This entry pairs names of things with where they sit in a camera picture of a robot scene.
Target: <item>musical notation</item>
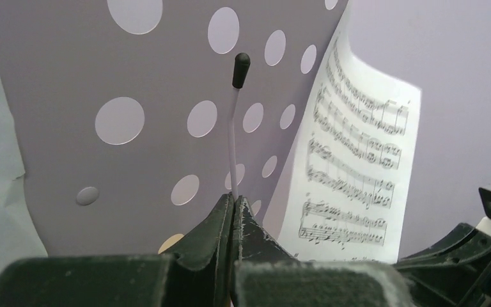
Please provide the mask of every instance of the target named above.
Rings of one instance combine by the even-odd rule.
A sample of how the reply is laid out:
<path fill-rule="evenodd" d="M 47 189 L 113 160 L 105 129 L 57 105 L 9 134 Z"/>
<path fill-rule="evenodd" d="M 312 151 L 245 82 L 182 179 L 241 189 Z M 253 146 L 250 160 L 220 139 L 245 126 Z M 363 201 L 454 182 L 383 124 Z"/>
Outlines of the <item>musical notation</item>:
<path fill-rule="evenodd" d="M 278 242 L 300 260 L 395 262 L 421 91 L 357 59 L 346 36 L 338 26 L 313 82 Z"/>
<path fill-rule="evenodd" d="M 327 63 L 325 69 L 334 92 L 344 105 L 362 122 L 383 130 L 386 134 L 405 135 L 409 109 L 406 106 L 399 106 L 392 100 L 379 102 L 369 98 L 358 90 L 345 75 L 339 62 L 338 48 L 334 48 L 332 55 L 336 62 L 338 80 L 336 80 L 336 74 L 330 63 Z"/>
<path fill-rule="evenodd" d="M 342 221 L 363 226 L 368 229 L 387 229 L 387 222 L 384 219 L 376 219 L 375 221 L 372 221 L 366 216 L 361 217 L 358 214 L 353 214 L 353 212 L 351 211 L 342 212 L 340 208 L 331 207 L 328 203 L 325 203 L 324 201 L 321 201 L 320 203 L 312 203 L 311 201 L 305 202 L 302 214 L 304 216 L 314 214 L 331 221 Z"/>
<path fill-rule="evenodd" d="M 367 217 L 356 216 L 351 212 L 348 214 L 348 219 L 341 214 L 328 214 L 327 217 L 328 212 L 337 212 L 337 208 L 330 207 L 326 203 L 314 204 L 310 200 L 305 202 L 300 220 L 299 238 L 307 239 L 314 244 L 337 243 L 342 246 L 342 249 L 345 248 L 346 243 L 383 246 L 387 229 L 384 220 L 377 219 L 373 223 L 366 223 L 369 221 Z"/>
<path fill-rule="evenodd" d="M 385 238 L 367 232 L 353 232 L 345 228 L 333 228 L 314 224 L 313 227 L 300 227 L 299 237 L 319 244 L 321 241 L 343 243 L 370 243 L 383 246 Z"/>
<path fill-rule="evenodd" d="M 339 124 L 341 129 L 329 123 L 328 117 L 321 114 L 319 106 L 326 108 L 328 114 L 333 118 L 334 123 Z M 401 158 L 400 147 L 390 143 L 383 144 L 378 139 L 361 133 L 354 125 L 349 124 L 347 118 L 343 116 L 343 113 L 332 102 L 325 99 L 322 89 L 319 90 L 317 95 L 313 120 L 319 124 L 321 130 L 332 135 L 335 141 L 339 141 L 359 159 L 364 159 L 372 164 L 379 164 L 383 168 L 398 169 Z"/>
<path fill-rule="evenodd" d="M 299 254 L 296 253 L 293 255 L 293 257 L 295 258 L 298 258 Z M 352 257 L 351 259 L 332 259 L 331 261 L 347 261 L 347 262 L 361 262 L 361 261 L 364 261 L 364 262 L 379 262 L 378 260 L 375 260 L 375 259 L 372 259 L 372 258 L 368 258 L 368 257 Z M 317 260 L 315 259 L 310 259 L 308 260 L 308 262 L 317 262 Z"/>

